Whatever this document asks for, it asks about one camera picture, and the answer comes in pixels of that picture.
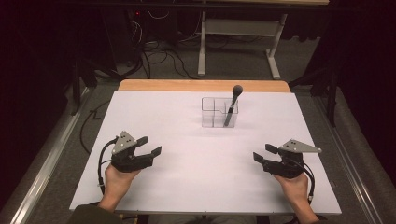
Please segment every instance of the cable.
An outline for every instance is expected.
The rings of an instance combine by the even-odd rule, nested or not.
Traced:
[[[164,54],[165,57],[164,57],[162,60],[158,61],[158,62],[155,62],[155,63],[154,63],[154,62],[149,62],[149,63],[152,63],[152,64],[163,63],[163,62],[165,62],[165,60],[166,60],[167,57],[168,57],[168,53],[167,53],[167,52],[165,52],[165,51],[158,51],[158,52],[151,53],[151,54],[148,56],[148,58],[151,57],[152,55],[155,55],[155,54]]]
[[[169,54],[169,56],[171,56],[171,57],[174,59],[174,67],[175,67],[175,70],[176,70],[181,76],[183,76],[183,77],[189,77],[189,78],[191,78],[191,79],[199,79],[198,77],[192,77],[192,76],[190,76],[189,72],[186,70],[186,68],[185,68],[185,66],[184,66],[183,60],[181,60],[180,56],[178,56],[178,54],[177,54],[174,50],[172,50],[172,49],[166,49],[165,51],[167,51],[167,50],[172,51],[173,53],[175,53],[176,56],[177,56],[177,58],[181,61],[181,67],[183,68],[183,71],[186,73],[187,76],[183,76],[183,75],[181,75],[181,74],[177,71],[177,69],[176,69],[176,61],[175,61],[175,58],[174,58],[171,54]]]
[[[127,76],[129,76],[129,75],[135,73],[136,71],[138,71],[138,70],[140,69],[141,66],[142,66],[142,63],[141,63],[140,60],[139,60],[139,61],[137,61],[136,65],[135,65],[131,70],[129,70],[128,72],[126,72],[126,73],[124,73],[124,74],[122,74],[122,75],[118,74],[118,73],[115,72],[115,71],[113,71],[113,72],[114,72],[115,74],[117,74],[117,76],[120,76],[121,78],[125,79],[125,77],[127,77]],[[102,75],[97,74],[97,73],[95,73],[95,76],[96,76],[96,77],[99,77],[99,78],[102,78],[102,79],[107,79],[107,80],[110,80],[110,79],[113,79],[113,78],[114,78],[114,77],[102,76]]]
[[[308,203],[311,204],[312,200],[314,199],[314,191],[315,191],[315,178],[314,178],[314,173],[312,172],[311,168],[309,168],[309,166],[304,163],[304,166],[302,166],[300,163],[298,163],[297,161],[288,159],[288,161],[293,162],[294,164],[296,164],[297,166],[299,166],[300,168],[302,168],[304,170],[304,172],[306,173],[306,175],[309,177],[309,179],[311,180],[311,189],[309,190],[308,193]]]
[[[151,14],[151,12],[150,12],[149,10],[148,10],[148,14],[150,15],[150,17],[151,17],[152,19],[161,20],[161,19],[165,19],[166,17],[169,16],[169,10],[166,12],[166,14],[165,14],[164,16],[161,16],[161,17],[154,17],[154,16]]]
[[[149,65],[149,58],[148,58],[148,56],[147,56],[147,54],[146,54],[145,51],[143,51],[143,55],[145,56],[146,61],[148,62],[148,71],[146,70],[146,68],[145,68],[145,66],[144,66],[143,64],[142,64],[142,66],[143,66],[143,69],[145,70],[146,77],[147,77],[148,79],[151,79],[151,67],[150,67],[150,65]]]
[[[106,149],[108,148],[108,146],[112,145],[112,144],[116,144],[117,140],[119,138],[116,137],[115,139],[109,141],[103,148],[102,151],[100,152],[100,156],[99,156],[99,162],[98,162],[98,182],[99,182],[99,187],[100,190],[102,191],[103,194],[105,194],[105,183],[103,181],[102,178],[102,159],[103,159],[103,155],[105,154]]]
[[[102,161],[102,165],[105,164],[106,162],[110,162],[111,160],[107,160],[107,161]]]
[[[144,49],[144,51],[152,51],[152,50],[157,49],[160,46],[160,42],[158,42],[156,40],[145,43],[145,46],[146,45],[150,45],[150,44],[154,44],[154,43],[157,44],[157,46],[153,47],[152,49]]]
[[[136,21],[131,21],[134,24],[134,35],[136,35],[136,31],[137,31],[137,27],[139,27],[140,29],[140,36],[139,36],[139,41],[137,41],[136,45],[138,45],[140,43],[140,41],[142,41],[142,36],[143,36],[143,30],[142,27],[140,26],[139,23],[137,23]]]
[[[200,39],[195,40],[196,38],[198,38],[200,36],[201,35],[197,35],[194,38],[190,38],[189,40],[185,40],[185,41],[178,42],[178,43],[183,45],[183,46],[186,46],[186,47],[196,47],[196,46],[201,45],[201,40]]]
[[[81,145],[82,145],[82,147],[84,148],[84,150],[88,153],[88,155],[90,155],[91,152],[87,149],[87,147],[85,146],[85,144],[84,144],[84,142],[83,142],[83,140],[82,140],[82,133],[83,133],[85,124],[87,123],[87,121],[88,121],[88,119],[90,118],[91,115],[94,115],[94,116],[93,116],[93,119],[100,119],[100,118],[97,118],[97,117],[96,117],[97,110],[98,110],[100,107],[104,106],[105,104],[107,104],[107,103],[109,103],[109,102],[110,102],[110,101],[108,100],[108,101],[106,101],[106,102],[100,104],[99,106],[97,106],[94,110],[90,110],[90,114],[87,116],[87,118],[85,118],[85,120],[84,120],[84,122],[82,123],[82,126],[81,126],[81,128],[80,128],[80,130],[79,130],[79,142],[81,143]]]
[[[213,38],[214,36],[223,36],[223,35],[210,35],[210,36]],[[226,35],[226,36],[225,36],[225,43],[222,44],[221,46],[219,46],[219,47],[211,47],[211,46],[209,46],[208,44],[206,44],[206,46],[207,46],[208,48],[210,48],[210,49],[222,49],[222,48],[224,48],[225,46],[227,46],[229,42],[230,42],[230,37],[229,37],[228,35]]]
[[[126,73],[120,75],[120,74],[117,73],[116,71],[111,70],[111,69],[108,69],[108,68],[106,68],[106,67],[104,67],[104,66],[102,66],[102,65],[100,65],[100,64],[98,64],[98,63],[94,63],[94,62],[91,61],[91,60],[84,59],[84,61],[85,61],[86,63],[88,63],[90,66],[92,66],[92,67],[94,67],[94,68],[97,68],[98,70],[101,70],[102,72],[106,73],[107,75],[109,75],[109,76],[111,76],[111,77],[113,77],[113,78],[115,78],[115,79],[117,79],[117,80],[119,80],[119,81],[123,81],[123,80],[125,79],[126,76],[129,76],[129,75],[133,74],[134,72],[136,72],[137,70],[139,70],[139,69],[140,69],[140,66],[141,66],[141,60],[139,60],[139,61],[137,62],[137,64],[136,64],[136,66],[135,66],[133,69],[131,69],[130,71],[128,71],[128,72],[126,72]],[[95,75],[96,75],[97,77],[101,77],[101,78],[108,78],[108,77],[103,77],[103,76],[98,75],[98,74],[95,74]]]
[[[178,41],[179,43],[184,42],[184,41],[188,41],[188,40],[191,40],[191,39],[194,39],[194,38],[196,38],[196,37],[198,37],[198,36],[201,36],[201,35],[195,35],[195,34],[197,33],[197,31],[198,31],[198,28],[199,28],[199,24],[200,24],[201,19],[202,19],[202,13],[199,14],[198,22],[197,22],[197,25],[195,26],[195,30],[194,30],[194,32],[192,33],[192,35],[189,36],[189,37],[187,37],[186,39],[179,40],[179,41]]]

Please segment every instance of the human hand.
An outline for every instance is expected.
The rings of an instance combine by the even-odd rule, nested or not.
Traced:
[[[132,180],[134,180],[139,173],[140,170],[132,171],[131,173],[123,173],[109,164],[105,170],[105,194],[98,206],[109,212],[114,212],[122,197],[126,194],[129,187],[131,187]]]
[[[304,173],[292,179],[280,175],[274,175],[274,178],[279,182],[289,203],[307,201],[308,178]]]
[[[292,179],[274,175],[283,189],[300,223],[308,224],[319,221],[307,199],[308,177],[304,173]]]

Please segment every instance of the white tabletop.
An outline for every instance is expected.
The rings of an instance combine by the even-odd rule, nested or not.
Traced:
[[[291,138],[313,146],[293,93],[244,92],[234,128],[203,128],[201,99],[232,97],[213,91],[115,91],[70,209],[100,201],[97,162],[103,146],[128,132],[148,136],[136,150],[147,154],[162,146],[152,167],[143,170],[117,210],[152,213],[290,214],[277,181],[253,160],[279,156],[265,144],[281,146]],[[104,161],[110,158],[110,146]],[[317,214],[340,214],[320,158],[304,154],[316,178],[312,207]]]

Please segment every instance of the black wall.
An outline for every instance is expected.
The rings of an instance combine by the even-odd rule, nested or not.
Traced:
[[[339,87],[371,149],[396,185],[396,16],[394,1],[341,1],[355,12],[332,16],[307,72],[340,47]]]
[[[0,4],[0,209],[19,184],[67,103],[71,58],[51,5]]]

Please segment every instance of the transparent box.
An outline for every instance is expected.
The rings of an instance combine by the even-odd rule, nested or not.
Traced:
[[[233,106],[233,113],[228,113],[233,98],[202,98],[202,127],[204,128],[233,128],[238,117],[238,101]]]

